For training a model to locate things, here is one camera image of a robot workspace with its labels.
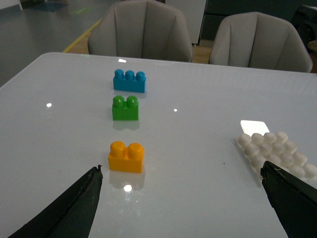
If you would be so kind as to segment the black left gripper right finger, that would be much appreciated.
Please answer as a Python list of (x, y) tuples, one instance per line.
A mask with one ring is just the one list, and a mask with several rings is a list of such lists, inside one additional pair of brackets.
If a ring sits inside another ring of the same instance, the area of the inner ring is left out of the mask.
[(317, 236), (317, 189), (266, 161), (262, 185), (289, 238)]

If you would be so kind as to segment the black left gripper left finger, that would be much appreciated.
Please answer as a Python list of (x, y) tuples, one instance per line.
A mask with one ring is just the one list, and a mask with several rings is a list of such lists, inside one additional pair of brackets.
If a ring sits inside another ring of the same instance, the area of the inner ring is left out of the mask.
[(102, 187), (101, 165), (81, 176), (11, 238), (87, 238)]

